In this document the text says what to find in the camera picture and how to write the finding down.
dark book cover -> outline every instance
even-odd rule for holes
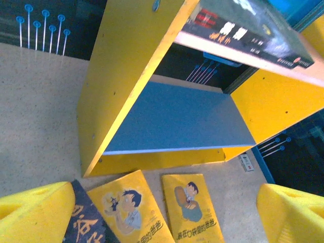
[[[182,30],[287,68],[314,63],[297,33],[264,0],[201,0]]]
[[[74,180],[72,186],[75,206],[63,243],[119,243],[80,183]]]

cartoon boy illustration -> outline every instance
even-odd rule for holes
[[[196,196],[199,192],[198,187],[192,181],[190,181],[183,190],[187,197],[187,203],[190,203],[190,201],[194,201],[194,196]]]
[[[199,193],[197,185],[190,181],[186,187],[177,186],[174,188],[174,193],[177,203],[181,207],[183,218],[198,222],[203,214],[198,202],[194,200],[194,197]]]
[[[134,229],[141,228],[141,215],[138,211],[138,206],[141,203],[142,195],[135,190],[125,190],[121,196],[121,208],[128,213],[125,220],[122,218],[119,205],[116,205],[116,210],[104,210],[106,215],[115,216],[117,228],[123,234],[129,234]]]

cartoon illustration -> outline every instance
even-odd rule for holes
[[[181,186],[174,188],[177,203],[182,209],[182,216],[185,220],[198,222],[203,216],[198,202],[194,200],[198,193],[198,187],[192,181],[184,188]]]
[[[119,198],[121,198],[121,209],[128,213],[128,216],[123,219],[119,211]],[[138,211],[138,206],[141,203],[142,195],[135,190],[125,190],[121,196],[116,198],[106,195],[103,198],[105,206],[105,214],[108,216],[115,216],[117,228],[123,234],[129,234],[135,229],[141,228],[141,215]]]
[[[112,210],[113,211],[116,211],[117,205],[119,203],[119,196],[116,197],[116,198],[111,197],[111,201],[110,202],[111,202],[111,208],[112,208]]]

speckled floor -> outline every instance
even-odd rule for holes
[[[120,175],[82,179],[76,105],[88,61],[0,44],[0,196],[58,181],[85,189]],[[226,242],[267,242],[256,195],[265,178],[251,152],[253,172],[239,160],[144,171],[166,218],[160,175],[203,173]]]

book title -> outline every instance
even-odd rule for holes
[[[94,226],[98,222],[98,219],[85,219],[84,214],[81,214],[83,208],[83,205],[75,205],[72,212],[72,217],[79,215],[77,221],[73,223],[73,227],[77,229],[76,243],[79,242],[81,235],[83,236],[87,233],[92,233],[89,235],[87,243],[100,243],[100,239],[103,237],[103,235],[98,235],[98,232],[96,231],[90,232],[91,226]]]
[[[214,219],[207,220],[203,225],[199,225],[193,229],[185,229],[181,232],[178,232],[177,239],[184,239],[184,238],[191,238],[195,237],[196,235],[199,235],[203,232],[205,232],[210,227],[213,227],[216,225],[216,222]]]
[[[227,22],[223,28],[221,28],[221,30],[217,33],[213,32],[209,35],[209,39],[213,40],[213,41],[217,41],[219,42],[219,44],[222,44],[224,42],[225,45],[229,44],[231,42],[231,37],[229,37],[228,35],[230,34],[230,32],[232,31],[233,27],[235,26],[235,24],[231,23],[231,22]],[[238,31],[233,35],[233,39],[235,40],[240,40],[247,32],[247,29],[244,28],[239,28]]]
[[[150,240],[153,239],[153,236],[162,229],[164,224],[161,224],[161,221],[158,220],[155,224],[153,224],[150,230],[141,237],[141,241],[137,241],[137,243],[148,243]]]

